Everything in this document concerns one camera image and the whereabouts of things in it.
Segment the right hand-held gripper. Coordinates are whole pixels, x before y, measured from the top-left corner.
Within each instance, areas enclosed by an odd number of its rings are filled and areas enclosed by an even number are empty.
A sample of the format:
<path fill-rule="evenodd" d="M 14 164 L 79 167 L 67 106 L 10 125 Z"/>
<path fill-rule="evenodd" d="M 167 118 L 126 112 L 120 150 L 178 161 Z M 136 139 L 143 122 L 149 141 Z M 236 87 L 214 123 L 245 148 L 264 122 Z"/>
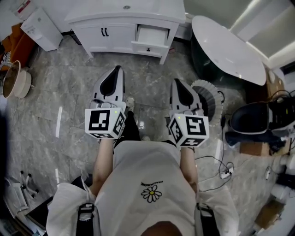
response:
<path fill-rule="evenodd" d="M 174 79 L 170 90 L 169 137 L 177 147 L 198 147 L 209 138 L 209 120 L 198 94 L 187 83 Z"/>

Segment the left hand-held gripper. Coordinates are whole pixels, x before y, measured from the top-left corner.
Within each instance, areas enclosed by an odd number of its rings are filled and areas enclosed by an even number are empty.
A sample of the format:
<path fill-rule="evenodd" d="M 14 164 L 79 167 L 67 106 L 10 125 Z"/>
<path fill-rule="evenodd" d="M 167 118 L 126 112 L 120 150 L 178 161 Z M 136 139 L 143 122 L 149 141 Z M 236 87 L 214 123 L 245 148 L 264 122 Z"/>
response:
<path fill-rule="evenodd" d="M 96 139 L 118 139 L 124 129 L 126 103 L 125 73 L 115 66 L 100 76 L 94 85 L 94 99 L 85 110 L 85 132 Z"/>

